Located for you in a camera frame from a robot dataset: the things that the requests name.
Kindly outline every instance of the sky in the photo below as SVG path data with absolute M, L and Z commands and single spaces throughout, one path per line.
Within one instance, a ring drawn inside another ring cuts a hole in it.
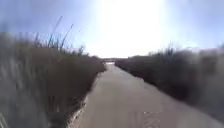
M 223 0 L 0 0 L 0 31 L 84 45 L 99 57 L 144 55 L 168 46 L 212 48 L 224 41 Z

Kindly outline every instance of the concrete path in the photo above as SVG path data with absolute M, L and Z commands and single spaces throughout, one path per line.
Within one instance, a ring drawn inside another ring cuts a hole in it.
M 222 128 L 113 65 L 96 81 L 75 128 Z

